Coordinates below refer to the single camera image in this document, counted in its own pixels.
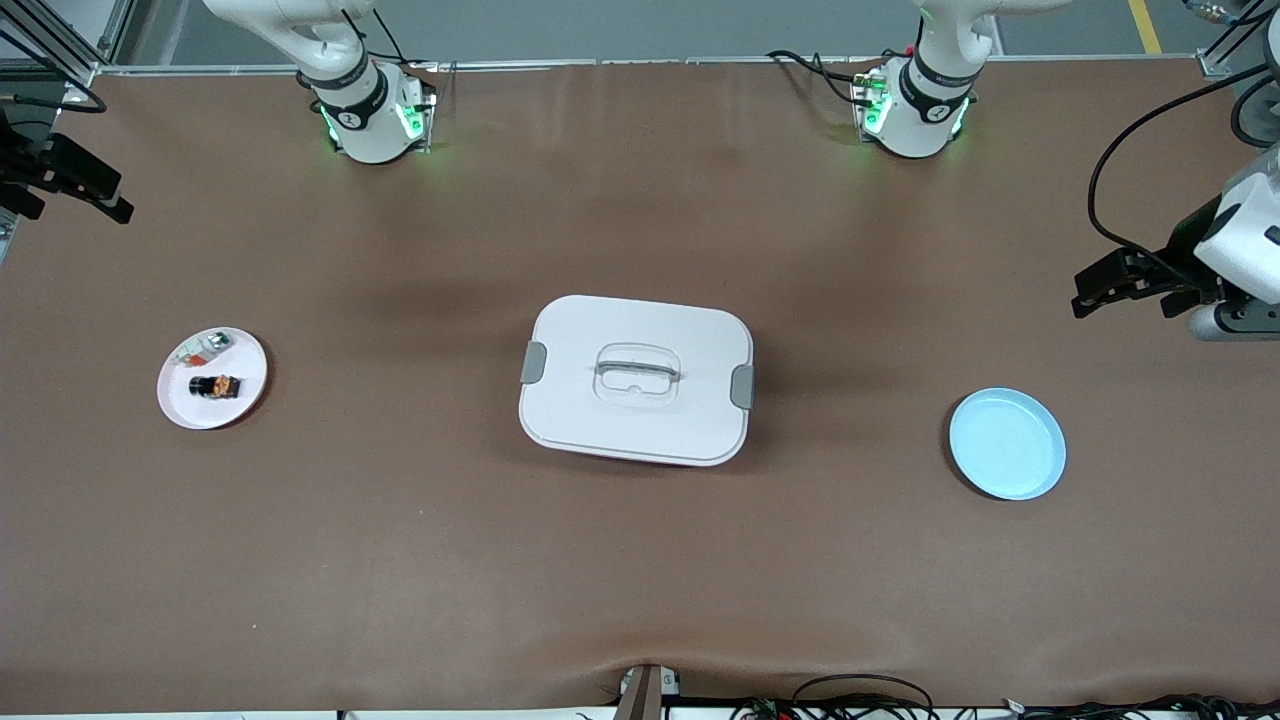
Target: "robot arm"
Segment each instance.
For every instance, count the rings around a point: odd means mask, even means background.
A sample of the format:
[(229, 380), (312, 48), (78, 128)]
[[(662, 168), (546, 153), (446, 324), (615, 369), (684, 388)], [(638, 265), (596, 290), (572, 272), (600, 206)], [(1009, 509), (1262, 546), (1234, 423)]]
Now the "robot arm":
[(910, 58), (893, 58), (873, 76), (882, 82), (861, 88), (870, 105), (858, 110), (863, 135), (905, 158), (927, 158), (960, 131), (969, 91), (982, 72), (995, 38), (979, 20), (997, 14), (1032, 14), (1071, 0), (911, 0), (923, 22)]
[(424, 94), (422, 82), (397, 65), (369, 56), (347, 18), (370, 14), (374, 3), (205, 0), (215, 15), (270, 42), (298, 65), (320, 97), (339, 150), (361, 163), (387, 163), (428, 142), (435, 94)]
[(314, 79), (335, 79), (361, 65), (365, 46), (342, 13), (360, 19), (374, 0), (205, 0), (219, 18), (270, 42)]
[[(1272, 77), (1280, 77), (1277, 49), (1272, 22), (1265, 46)], [(1166, 318), (1194, 309), (1197, 340), (1280, 340), (1280, 145), (1229, 179), (1153, 255), (1161, 261), (1123, 247), (1075, 275), (1075, 316), (1162, 295)]]

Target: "white container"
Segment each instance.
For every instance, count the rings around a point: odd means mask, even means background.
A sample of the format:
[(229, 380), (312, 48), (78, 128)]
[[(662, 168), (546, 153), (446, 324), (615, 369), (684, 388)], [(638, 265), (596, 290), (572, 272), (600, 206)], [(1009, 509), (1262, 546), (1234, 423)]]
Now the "white container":
[(556, 450), (719, 465), (746, 439), (751, 333), (722, 310), (571, 295), (525, 352), (520, 423)]
[[(191, 341), (223, 332), (232, 343), (206, 365), (192, 368), (175, 357)], [(191, 395), (191, 378), (230, 375), (241, 380), (239, 395), (210, 400)], [(236, 328), (210, 328), (198, 332), (169, 354), (156, 378), (156, 400), (160, 410), (175, 424), (192, 430), (211, 430), (234, 423), (253, 409), (266, 388), (266, 351), (257, 338)]]

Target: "black cable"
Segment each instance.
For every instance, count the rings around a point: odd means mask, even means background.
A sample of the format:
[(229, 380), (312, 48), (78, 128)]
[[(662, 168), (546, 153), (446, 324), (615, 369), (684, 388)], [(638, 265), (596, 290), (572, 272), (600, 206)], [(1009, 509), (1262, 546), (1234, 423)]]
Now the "black cable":
[(1240, 33), (1240, 37), (1230, 47), (1228, 47), (1225, 53), (1222, 53), (1219, 56), (1217, 61), (1219, 63), (1226, 61), (1228, 56), (1230, 56), (1231, 53), (1235, 53), (1235, 49), (1239, 47), (1242, 44), (1244, 44), (1244, 41), (1248, 40), (1254, 32), (1257, 32), (1260, 27), (1262, 27), (1262, 26), (1261, 24), (1251, 24), (1249, 29), (1247, 29), (1243, 33)]
[[(876, 710), (883, 710), (886, 712), (890, 712), (891, 715), (899, 717), (900, 720), (906, 720), (905, 717), (902, 717), (902, 715), (899, 714), (900, 710), (908, 710), (908, 711), (922, 710), (928, 715), (931, 720), (941, 720), (938, 717), (938, 714), (933, 710), (933, 697), (924, 688), (909, 680), (902, 680), (901, 678), (893, 678), (891, 675), (879, 675), (876, 673), (842, 673), (837, 675), (824, 675), (822, 678), (814, 678), (813, 680), (803, 683), (799, 688), (795, 689), (795, 692), (791, 693), (790, 705), (796, 706), (799, 703), (800, 693), (803, 693), (809, 688), (826, 683), (835, 683), (844, 680), (873, 680), (879, 683), (892, 683), (896, 685), (902, 685), (918, 693), (922, 698), (924, 698), (924, 702), (920, 703), (911, 700), (897, 698), (883, 693), (847, 693), (831, 697), (823, 701), (805, 701), (805, 705), (813, 705), (828, 712), (833, 710), (835, 714), (842, 720), (858, 720), (859, 717), (869, 715), (872, 711)], [(850, 716), (847, 714), (849, 707), (865, 707), (867, 711), (855, 716)], [(914, 712), (911, 714), (911, 717), (914, 720), (915, 717)]]
[[(1256, 10), (1257, 10), (1258, 8), (1261, 8), (1261, 6), (1262, 6), (1262, 3), (1265, 3), (1265, 1), (1266, 1), (1266, 0), (1253, 0), (1253, 4), (1252, 4), (1252, 5), (1249, 5), (1249, 8), (1248, 8), (1247, 10), (1244, 10), (1244, 14), (1243, 14), (1243, 15), (1240, 15), (1240, 17), (1242, 17), (1242, 18), (1248, 18), (1248, 17), (1249, 17), (1249, 15), (1252, 15), (1252, 14), (1253, 14), (1253, 13), (1254, 13), (1254, 12), (1256, 12)], [(1235, 26), (1231, 26), (1231, 27), (1226, 28), (1225, 31), (1222, 31), (1222, 35), (1220, 35), (1220, 36), (1217, 37), (1217, 40), (1215, 40), (1215, 41), (1213, 41), (1213, 45), (1210, 45), (1210, 46), (1208, 46), (1208, 50), (1206, 50), (1206, 51), (1204, 51), (1204, 58), (1208, 58), (1210, 55), (1212, 55), (1212, 54), (1213, 54), (1213, 50), (1217, 50), (1217, 46), (1219, 46), (1219, 45), (1221, 45), (1222, 42), (1225, 42), (1225, 41), (1226, 41), (1226, 38), (1228, 38), (1228, 37), (1230, 37), (1230, 36), (1231, 36), (1231, 32), (1234, 32), (1234, 31), (1235, 31)]]
[(835, 92), (836, 96), (844, 100), (845, 102), (849, 102), (850, 105), (856, 105), (859, 108), (872, 106), (870, 101), (863, 100), (861, 97), (852, 97), (851, 95), (846, 95), (844, 91), (841, 91), (840, 87), (836, 86), (836, 81), (838, 79), (841, 82), (854, 82), (854, 76), (846, 76), (844, 73), (833, 73), (828, 70), (827, 65), (824, 65), (822, 61), (822, 55), (819, 55), (818, 53), (813, 54), (812, 63), (790, 50), (774, 50), (773, 53), (769, 53), (765, 56), (773, 58), (774, 60), (777, 60), (778, 58), (787, 58), (788, 60), (795, 60), (800, 67), (809, 70), (810, 73), (820, 74), (822, 78), (827, 81), (827, 87), (829, 87), (831, 91)]
[(1275, 79), (1276, 78), (1274, 77), (1265, 77), (1251, 85), (1248, 90), (1242, 92), (1240, 96), (1235, 99), (1235, 105), (1231, 105), (1231, 133), (1235, 135), (1235, 138), (1240, 142), (1252, 145), (1253, 147), (1261, 147), (1263, 150), (1275, 145), (1274, 142), (1267, 142), (1261, 137), (1253, 137), (1244, 129), (1244, 126), (1240, 124), (1240, 113), (1244, 111), (1244, 104), (1248, 102), (1249, 97), (1253, 97), (1260, 90), (1275, 82)]
[[(342, 17), (343, 17), (343, 19), (347, 20), (347, 24), (351, 26), (351, 29), (356, 33), (356, 36), (361, 41), (364, 41), (364, 40), (366, 40), (369, 37), (369, 33), (362, 32), (358, 27), (356, 27), (356, 20), (351, 19), (351, 15), (347, 13), (347, 10), (342, 10)], [(428, 63), (429, 61), (429, 60), (422, 60), (422, 59), (410, 60), (408, 58), (406, 58), (404, 53), (402, 53), (401, 49), (399, 49), (399, 42), (396, 41), (396, 36), (392, 35), (390, 28), (387, 27), (387, 23), (383, 20), (383, 15), (378, 12), (376, 8), (374, 8), (374, 18), (376, 18), (378, 19), (378, 24), (381, 26), (383, 32), (387, 35), (387, 40), (389, 40), (392, 42), (392, 47), (396, 49), (396, 54), (394, 55), (389, 55), (387, 53), (374, 53), (372, 50), (369, 50), (367, 47), (365, 47), (365, 50), (369, 53), (370, 56), (379, 58), (381, 60), (394, 60), (397, 65), (412, 65), (413, 63)]]
[(822, 73), (822, 78), (827, 81), (827, 87), (829, 87), (831, 91), (836, 94), (836, 97), (840, 97), (845, 102), (849, 102), (850, 105), (854, 105), (854, 106), (858, 106), (858, 108), (870, 108), (872, 106), (870, 100), (864, 100), (861, 97), (854, 97), (851, 95), (845, 95), (844, 92), (841, 92), (841, 90), (838, 87), (836, 87), (836, 82), (832, 78), (831, 72), (827, 70), (827, 65), (822, 64), (822, 56), (818, 55), (817, 53), (813, 54), (813, 63), (815, 65), (818, 65), (818, 72)]
[(1280, 701), (1267, 705), (1236, 703), (1221, 696), (1169, 694), (1137, 705), (1084, 703), (1064, 707), (1028, 707), (1019, 720), (1133, 720), (1148, 719), (1143, 710), (1190, 712), (1197, 720), (1258, 720), (1280, 712)]
[[(751, 698), (744, 700), (741, 703), (739, 703), (737, 707), (733, 708), (733, 712), (730, 714), (728, 720), (737, 720), (737, 716), (741, 715), (744, 710), (751, 707), (754, 703), (755, 703), (755, 701), (751, 700)], [(754, 716), (755, 716), (755, 712), (751, 712), (751, 715), (748, 715), (748, 717), (754, 717)]]
[(54, 72), (54, 73), (58, 73), (67, 82), (69, 82), (73, 86), (76, 86), (90, 100), (93, 101), (92, 105), (81, 105), (81, 104), (55, 102), (52, 100), (45, 100), (45, 99), (41, 99), (41, 97), (27, 97), (26, 95), (14, 95), (13, 96), (14, 105), (36, 105), (38, 108), (51, 108), (54, 110), (67, 110), (68, 113), (93, 113), (93, 114), (97, 114), (97, 113), (105, 113), (106, 111), (106, 102), (102, 102), (102, 99), (99, 97), (96, 92), (93, 92), (92, 90), (90, 90), (88, 86), (86, 86), (81, 81), (73, 78), (70, 74), (63, 72), (61, 68), (59, 68), (58, 65), (55, 65), (49, 59), (41, 58), (40, 55), (36, 55), (36, 53), (31, 47), (27, 47), (22, 42), (18, 42), (18, 38), (15, 38), (14, 36), (9, 35), (4, 29), (0, 29), (0, 37), (3, 37), (4, 40), (6, 40), (9, 42), (9, 45), (13, 45), (14, 47), (17, 47), (19, 51), (22, 51), (24, 55), (27, 55), (28, 58), (31, 58), (36, 63), (40, 63), (40, 65), (44, 67), (45, 69), (47, 69), (50, 72)]
[[(920, 24), (915, 26), (915, 45), (911, 46), (911, 53), (920, 46), (920, 41), (924, 40), (924, 15), (920, 15)], [(910, 58), (906, 53), (899, 53), (892, 47), (886, 47), (881, 53), (881, 58)]]
[(396, 42), (396, 36), (392, 35), (392, 31), (387, 27), (387, 23), (383, 22), (383, 14), (378, 12), (378, 8), (374, 8), (374, 19), (378, 20), (378, 24), (383, 27), (383, 33), (387, 35), (387, 40), (392, 41), (392, 47), (396, 49), (396, 55), (401, 59), (401, 64), (407, 65), (408, 59), (404, 58), (404, 53), (399, 49), (399, 42)]
[(1272, 13), (1275, 13), (1275, 10), (1267, 10), (1266, 13), (1262, 13), (1261, 15), (1257, 15), (1254, 18), (1240, 18), (1234, 23), (1231, 23), (1231, 27), (1244, 27), (1244, 26), (1263, 23), (1267, 20), (1267, 18), (1271, 17)]
[[(777, 60), (778, 58), (786, 58), (788, 60), (794, 60), (797, 65), (800, 65), (801, 68), (809, 70), (810, 73), (822, 74), (822, 69), (819, 69), (818, 65), (814, 65), (809, 60), (805, 60), (804, 58), (801, 58), (800, 55), (797, 55), (797, 54), (795, 54), (795, 53), (792, 53), (790, 50), (774, 50), (773, 53), (769, 53), (768, 55), (765, 55), (765, 58), (773, 58), (774, 60)], [(844, 73), (833, 73), (831, 70), (827, 70), (827, 74), (832, 79), (838, 79), (841, 82), (854, 82), (854, 76), (846, 76)]]
[(1098, 158), (1097, 165), (1093, 167), (1093, 176), (1089, 178), (1088, 209), (1089, 209), (1089, 224), (1093, 225), (1093, 229), (1098, 231), (1098, 234), (1101, 234), (1102, 237), (1110, 240), (1111, 242), (1115, 242), (1116, 245), (1119, 245), (1121, 247), (1126, 247), (1126, 249), (1129, 249), (1129, 250), (1132, 250), (1132, 251), (1134, 251), (1134, 252), (1137, 252), (1137, 254), (1139, 254), (1139, 255), (1149, 259), (1152, 263), (1160, 265), (1165, 272), (1167, 272), (1169, 274), (1171, 274), (1179, 282), (1181, 282), (1184, 284), (1188, 284), (1188, 286), (1194, 286), (1196, 283), (1189, 277), (1187, 277), (1185, 273), (1183, 273), (1181, 270), (1179, 270), (1179, 269), (1174, 268), (1172, 265), (1170, 265), (1169, 263), (1166, 263), (1164, 259), (1161, 259), (1158, 255), (1156, 255), (1155, 251), (1147, 250), (1146, 247), (1138, 245), (1137, 242), (1134, 242), (1134, 241), (1132, 241), (1132, 240), (1129, 240), (1129, 238), (1126, 238), (1124, 236), (1120, 236), (1120, 234), (1116, 234), (1116, 233), (1111, 232), (1106, 225), (1102, 224), (1102, 220), (1098, 219), (1098, 208), (1097, 208), (1098, 178), (1102, 176), (1102, 168), (1106, 167), (1107, 160), (1110, 160), (1111, 156), (1115, 154), (1115, 151), (1120, 147), (1120, 145), (1125, 140), (1128, 140), (1129, 136), (1133, 135), (1142, 126), (1144, 126), (1148, 122), (1151, 122), (1152, 119), (1155, 119), (1155, 118), (1157, 118), (1157, 117), (1167, 113), (1169, 110), (1172, 110), (1174, 108), (1185, 105), (1187, 102), (1190, 102), (1192, 100), (1197, 100), (1199, 97), (1203, 97), (1203, 96), (1206, 96), (1206, 95), (1208, 95), (1211, 92), (1217, 92), (1219, 90), (1222, 90), (1224, 87), (1229, 87), (1231, 85), (1235, 85), (1235, 83), (1240, 82), (1242, 79), (1251, 78), (1251, 77), (1253, 77), (1256, 74), (1260, 74), (1260, 73), (1263, 73), (1266, 70), (1267, 70), (1267, 65), (1266, 65), (1266, 63), (1263, 63), (1261, 65), (1256, 65), (1253, 68), (1249, 68), (1249, 69), (1247, 69), (1247, 70), (1244, 70), (1242, 73), (1236, 73), (1236, 74), (1234, 74), (1234, 76), (1231, 76), (1229, 78), (1220, 79), (1220, 81), (1217, 81), (1217, 82), (1215, 82), (1212, 85), (1206, 85), (1204, 87), (1202, 87), (1199, 90), (1188, 92), (1187, 95), (1183, 95), (1181, 97), (1176, 97), (1174, 100), (1170, 100), (1169, 102), (1165, 102), (1160, 108), (1156, 108), (1155, 110), (1147, 113), (1146, 115), (1143, 115), (1143, 117), (1138, 118), (1137, 120), (1134, 120), (1133, 123), (1130, 123), (1129, 127), (1124, 128), (1124, 132), (1121, 132), (1120, 135), (1117, 135), (1116, 138), (1111, 141), (1111, 145), (1108, 145), (1107, 149), (1102, 151), (1102, 156)]

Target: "small bottle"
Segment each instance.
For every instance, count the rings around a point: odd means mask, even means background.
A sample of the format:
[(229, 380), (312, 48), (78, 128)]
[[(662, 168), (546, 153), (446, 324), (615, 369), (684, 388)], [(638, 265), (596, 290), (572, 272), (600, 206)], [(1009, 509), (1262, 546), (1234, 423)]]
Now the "small bottle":
[(232, 338), (224, 332), (209, 333), (200, 341), (200, 345), (216, 356), (230, 347)]
[(227, 333), (209, 333), (202, 338), (193, 337), (182, 343), (173, 357), (188, 368), (202, 368), (212, 363), (214, 357), (218, 357), (230, 345), (232, 338)]
[(239, 397), (239, 379), (230, 375), (218, 375), (215, 378), (191, 378), (187, 389), (191, 395), (207, 397), (210, 400), (228, 400)]

